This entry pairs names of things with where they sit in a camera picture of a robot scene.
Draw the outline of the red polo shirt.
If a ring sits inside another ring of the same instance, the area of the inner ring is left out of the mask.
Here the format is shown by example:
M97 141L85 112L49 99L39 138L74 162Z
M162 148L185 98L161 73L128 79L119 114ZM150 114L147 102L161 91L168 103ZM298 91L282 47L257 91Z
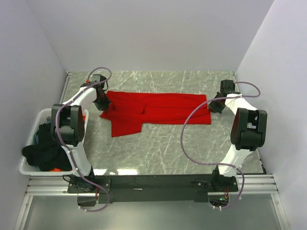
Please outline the red polo shirt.
M111 122L111 137L137 134L142 125L182 125L207 100L205 94L108 91L111 104L100 117Z

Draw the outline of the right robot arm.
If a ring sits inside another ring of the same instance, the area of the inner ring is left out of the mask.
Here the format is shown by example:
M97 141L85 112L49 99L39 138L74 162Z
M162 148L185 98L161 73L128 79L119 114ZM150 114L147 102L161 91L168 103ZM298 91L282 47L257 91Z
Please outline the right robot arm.
M213 170L211 187L222 191L226 186L236 184L235 176L244 160L264 145L268 114L250 105L235 89L233 80L221 81L216 101L210 102L212 113L221 113L225 107L235 115L230 133L231 147L221 164Z

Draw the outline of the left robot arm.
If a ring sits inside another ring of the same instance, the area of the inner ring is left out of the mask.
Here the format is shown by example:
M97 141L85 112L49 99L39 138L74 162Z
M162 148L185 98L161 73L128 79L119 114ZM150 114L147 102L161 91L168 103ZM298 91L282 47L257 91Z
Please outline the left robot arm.
M76 94L62 104L51 108L51 137L66 151L70 160L73 175L82 177L79 187L86 193L95 189L96 181L83 147L87 121L83 113L94 104L98 111L108 110L111 101L107 98L107 78L93 74L91 80L81 85Z

